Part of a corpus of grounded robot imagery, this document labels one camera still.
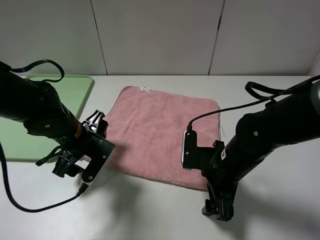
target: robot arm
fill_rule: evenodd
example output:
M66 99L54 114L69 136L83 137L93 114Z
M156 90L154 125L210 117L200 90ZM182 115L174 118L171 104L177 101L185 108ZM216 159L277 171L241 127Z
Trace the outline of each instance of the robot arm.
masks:
M44 62L57 65L53 61L42 60L30 66L34 67ZM92 185L100 170L108 163L115 147L105 139L105 130L108 126L103 120L105 115L101 111L96 111L83 123L79 122L61 103L55 88L48 83L55 80L31 81L12 73L25 72L29 69L29 66L12 69L0 62L0 117L23 123L30 135L45 136L56 141L60 146L36 164L41 166L47 160L58 156L53 173L59 177L64 177L65 174L74 177L82 173L83 185L80 191L82 193ZM64 72L61 67L59 69L62 71L62 79ZM75 164L84 155L91 158L86 169ZM1 156L1 164L2 170L6 169L4 155ZM5 187L8 194L9 184ZM23 207L20 209L26 212L41 210L28 211L29 209Z
M185 169L201 170L208 180L209 199L202 209L204 215L229 221L234 215L238 182L245 175L276 148L320 137L320 81L308 81L303 89L290 91L292 95L278 102L274 97L260 97L258 103L271 102L263 111L245 114L226 146L216 140L213 147L198 147L197 133L188 127L182 164Z

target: table surface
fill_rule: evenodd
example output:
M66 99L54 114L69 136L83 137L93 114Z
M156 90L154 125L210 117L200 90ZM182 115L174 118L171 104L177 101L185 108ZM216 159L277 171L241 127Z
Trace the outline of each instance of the table surface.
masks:
M307 76L94 76L80 120L95 109L107 113L125 86L216 100L220 108L253 102L248 81L286 89ZM263 105L221 114L222 140L238 120ZM201 214L207 193L106 170L96 187L66 205L25 213L0 188L0 232L6 240L282 240L320 238L320 140L277 149L239 184L234 217L216 221ZM59 178L54 163L42 167L9 162L12 194L26 208L41 208L77 192L79 178Z

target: towel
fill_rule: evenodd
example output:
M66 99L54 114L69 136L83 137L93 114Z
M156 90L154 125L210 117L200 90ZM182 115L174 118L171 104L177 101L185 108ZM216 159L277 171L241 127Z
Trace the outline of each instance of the towel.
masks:
M184 131L191 119L218 110L211 99L194 98L139 87L123 88L105 120L106 139L115 148L107 168L140 178L207 190L200 170L182 167ZM219 114L193 123L199 147L220 138Z

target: light green tray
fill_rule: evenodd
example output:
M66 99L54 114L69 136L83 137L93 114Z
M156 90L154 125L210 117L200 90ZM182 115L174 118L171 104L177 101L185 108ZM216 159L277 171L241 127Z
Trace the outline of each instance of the light green tray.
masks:
M34 74L26 77L33 81L59 79L59 75ZM50 83L61 102L79 118L90 95L94 80L88 75L65 75L57 83ZM36 162L47 156L58 143L44 136L27 134L21 122L0 117L0 141L8 161Z

